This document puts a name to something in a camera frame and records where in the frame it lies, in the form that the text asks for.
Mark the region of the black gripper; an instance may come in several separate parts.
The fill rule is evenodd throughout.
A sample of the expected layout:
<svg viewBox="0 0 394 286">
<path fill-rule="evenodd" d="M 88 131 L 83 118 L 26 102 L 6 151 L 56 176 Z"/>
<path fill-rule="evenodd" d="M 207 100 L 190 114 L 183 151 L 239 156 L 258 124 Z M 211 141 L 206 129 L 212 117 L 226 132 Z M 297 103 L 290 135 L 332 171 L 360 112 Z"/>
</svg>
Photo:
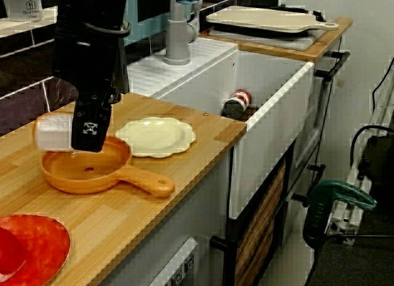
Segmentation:
<svg viewBox="0 0 394 286">
<path fill-rule="evenodd" d="M 129 23 L 108 30 L 90 23 L 57 23 L 53 75 L 71 85 L 84 105 L 75 105 L 71 147 L 98 153 L 107 136 L 111 105 L 129 92 L 124 40 Z"/>
</svg>

